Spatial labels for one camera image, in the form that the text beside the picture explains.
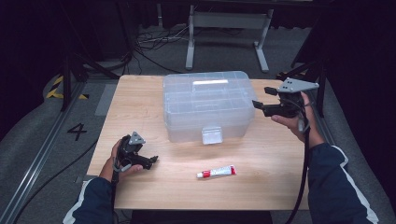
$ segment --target gray carpet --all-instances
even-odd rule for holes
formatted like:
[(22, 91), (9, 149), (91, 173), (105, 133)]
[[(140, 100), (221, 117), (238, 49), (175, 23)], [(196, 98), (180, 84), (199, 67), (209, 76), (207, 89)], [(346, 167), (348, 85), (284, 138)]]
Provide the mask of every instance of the gray carpet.
[[(142, 32), (155, 30), (160, 30), (160, 28), (153, 27)], [(144, 54), (167, 69), (183, 73), (241, 70), (246, 72), (250, 78), (272, 79), (279, 72), (290, 70), (291, 61), (308, 34), (309, 29), (271, 29), (264, 44), (264, 54), (270, 68), (268, 74), (262, 73), (252, 47), (253, 41), (260, 35), (258, 31), (245, 30), (239, 35), (230, 35), (215, 30), (202, 31), (195, 37), (196, 50), (191, 71), (184, 69), (188, 44), (184, 39), (169, 43), (160, 49), (144, 51)], [(129, 63), (129, 71), (126, 69), (125, 73), (159, 76), (174, 73), (161, 68), (139, 54), (135, 54), (135, 57), (136, 59), (133, 58)], [(48, 92), (52, 83), (53, 80), (43, 90), (43, 95)], [(77, 158), (99, 137), (116, 85), (117, 80), (110, 80), (101, 74), (90, 76), (82, 91), (82, 93), (90, 95), (89, 99), (76, 100), (54, 141), (54, 147), (46, 163), (30, 190), (30, 195), (52, 175)], [(349, 157), (349, 172), (377, 213), (380, 223), (396, 223), (388, 197), (361, 155), (353, 134), (347, 126), (342, 109), (332, 93), (330, 84), (327, 87), (324, 121), (328, 124), (335, 144), (342, 148)], [(6, 209), (13, 193), (21, 183), (25, 171), (46, 140), (54, 121), (60, 114), (61, 106), (62, 99), (46, 99), (43, 105), (33, 110), (15, 125), (0, 143), (1, 211)], [(82, 133), (76, 141), (77, 135), (67, 131), (80, 123), (84, 125), (83, 130), (87, 132)], [(80, 183), (75, 183), (76, 179), (85, 175), (91, 157), (92, 150), (49, 182), (26, 207), (18, 223), (61, 223), (67, 210), (78, 196)], [(284, 223), (289, 214), (290, 211), (271, 212), (275, 224)], [(120, 220), (126, 218), (120, 213)], [(293, 223), (311, 223), (309, 212), (300, 211)]]

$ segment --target hand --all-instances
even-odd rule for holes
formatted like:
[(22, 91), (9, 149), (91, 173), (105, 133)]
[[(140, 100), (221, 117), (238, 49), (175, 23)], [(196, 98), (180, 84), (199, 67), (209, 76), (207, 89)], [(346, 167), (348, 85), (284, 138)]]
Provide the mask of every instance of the hand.
[[(309, 120), (309, 124), (311, 127), (311, 131), (309, 133), (309, 148), (311, 148), (311, 147), (314, 147), (321, 143), (324, 143), (324, 140), (318, 132), (317, 124), (315, 122), (314, 111), (313, 111), (311, 105), (309, 104), (308, 96), (303, 92), (301, 92), (301, 95), (303, 96), (303, 99), (304, 99), (306, 118)], [(298, 137), (298, 139), (300, 139), (300, 141), (302, 141), (302, 142), (305, 141), (304, 134), (300, 133), (298, 130), (298, 117), (288, 119), (288, 118), (281, 117), (279, 115), (273, 115), (271, 117), (271, 120), (275, 121), (276, 123), (285, 125), (286, 127), (288, 127), (291, 130), (292, 133), (294, 133), (294, 135), (296, 135)]]
[[(109, 182), (111, 182), (111, 177), (113, 176), (113, 162), (114, 162), (114, 158), (116, 158), (117, 156), (117, 150), (119, 148), (121, 140), (119, 140), (113, 147), (113, 149), (111, 150), (111, 156), (110, 158), (107, 159), (105, 165), (102, 168), (102, 172), (99, 174), (100, 177), (108, 180)], [(143, 170), (143, 166), (142, 165), (133, 165), (131, 166), (128, 170), (126, 170), (125, 172), (121, 172), (119, 175), (119, 181), (121, 182), (125, 176), (127, 175), (131, 175), (135, 172), (138, 172), (140, 170)]]

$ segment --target black sleeve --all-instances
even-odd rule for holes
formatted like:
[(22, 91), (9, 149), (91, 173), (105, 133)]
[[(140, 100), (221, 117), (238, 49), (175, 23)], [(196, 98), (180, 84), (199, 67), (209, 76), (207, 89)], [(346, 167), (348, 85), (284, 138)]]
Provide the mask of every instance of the black sleeve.
[(327, 143), (311, 149), (308, 170), (308, 204), (313, 223), (377, 223), (370, 204), (345, 167), (348, 159)]

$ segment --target toothpaste tube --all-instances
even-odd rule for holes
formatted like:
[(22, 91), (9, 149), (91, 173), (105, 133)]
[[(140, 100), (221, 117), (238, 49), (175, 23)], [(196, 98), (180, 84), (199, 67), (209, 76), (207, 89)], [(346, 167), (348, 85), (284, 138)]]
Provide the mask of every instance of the toothpaste tube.
[(229, 165), (213, 170), (202, 171), (201, 173), (197, 174), (197, 178), (207, 178), (210, 176), (219, 175), (236, 175), (235, 167), (233, 167), (233, 165)]

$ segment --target black curtain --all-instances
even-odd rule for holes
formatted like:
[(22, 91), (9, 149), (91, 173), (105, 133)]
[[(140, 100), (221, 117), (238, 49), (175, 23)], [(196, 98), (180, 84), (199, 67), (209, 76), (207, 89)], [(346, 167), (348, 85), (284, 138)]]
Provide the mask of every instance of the black curtain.
[(30, 1), (0, 1), (0, 141), (42, 104), (43, 89), (62, 62), (53, 27)]
[(396, 27), (391, 22), (396, 6), (393, 1), (338, 2), (346, 10), (320, 19), (295, 63), (325, 60), (349, 127), (396, 213)]

